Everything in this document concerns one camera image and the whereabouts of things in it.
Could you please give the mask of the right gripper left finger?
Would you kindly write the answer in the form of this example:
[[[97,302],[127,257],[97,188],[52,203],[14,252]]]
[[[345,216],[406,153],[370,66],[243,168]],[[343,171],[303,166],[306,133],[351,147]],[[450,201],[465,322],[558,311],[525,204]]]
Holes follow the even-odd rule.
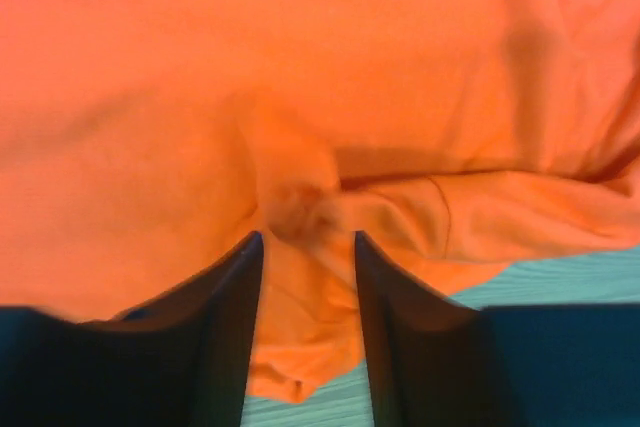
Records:
[[[5,426],[237,426],[263,273],[253,233],[218,263],[108,321],[1,311]]]

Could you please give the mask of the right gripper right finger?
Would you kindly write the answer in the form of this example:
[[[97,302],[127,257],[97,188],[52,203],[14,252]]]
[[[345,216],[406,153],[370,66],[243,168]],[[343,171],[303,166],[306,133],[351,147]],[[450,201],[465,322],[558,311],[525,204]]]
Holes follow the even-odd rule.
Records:
[[[639,308],[475,310],[410,277],[364,233],[355,271],[378,426],[635,426]]]

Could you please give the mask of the orange t shirt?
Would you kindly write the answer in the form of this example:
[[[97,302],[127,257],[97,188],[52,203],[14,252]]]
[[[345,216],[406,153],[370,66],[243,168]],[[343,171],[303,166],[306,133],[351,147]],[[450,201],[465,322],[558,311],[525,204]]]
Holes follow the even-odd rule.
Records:
[[[254,396],[362,360],[352,235],[445,294],[639,242],[639,0],[1,0],[1,301],[266,244]]]

